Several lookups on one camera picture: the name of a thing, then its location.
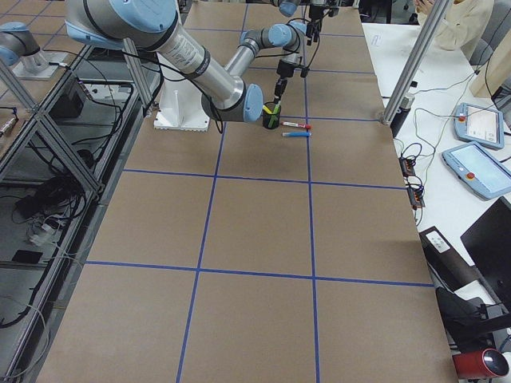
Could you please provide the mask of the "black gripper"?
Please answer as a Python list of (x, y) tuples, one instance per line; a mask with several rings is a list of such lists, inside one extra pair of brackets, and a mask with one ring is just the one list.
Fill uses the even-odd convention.
[(321, 6), (309, 5), (309, 22), (307, 23), (307, 44), (319, 42), (323, 24), (324, 10)]
[(273, 101), (280, 102), (287, 87), (287, 79), (294, 76), (295, 64), (285, 60), (279, 60), (276, 72), (279, 75), (279, 79), (275, 83)]

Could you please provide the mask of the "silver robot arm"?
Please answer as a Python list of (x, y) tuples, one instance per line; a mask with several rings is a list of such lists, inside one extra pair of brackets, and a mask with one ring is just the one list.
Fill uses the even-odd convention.
[(270, 0), (269, 4), (277, 7), (280, 13), (286, 17), (294, 15), (299, 6), (308, 6), (309, 22), (307, 23), (306, 36), (307, 44), (319, 42), (319, 35), (323, 27), (325, 17), (333, 18), (339, 13), (338, 1), (327, 0)]
[(226, 66), (180, 24), (174, 1), (68, 1), (67, 34), (85, 45), (121, 50), (129, 38), (136, 47), (157, 52), (203, 93), (201, 104), (216, 121), (254, 122), (263, 112), (263, 91), (242, 75), (262, 49), (280, 47), (296, 56), (306, 26), (290, 21), (244, 34)]

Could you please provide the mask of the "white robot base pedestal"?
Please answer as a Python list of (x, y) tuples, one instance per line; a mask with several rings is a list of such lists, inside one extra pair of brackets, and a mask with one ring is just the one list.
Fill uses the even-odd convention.
[(206, 132), (210, 118), (201, 106), (202, 93), (174, 65), (157, 54), (164, 83), (154, 128)]

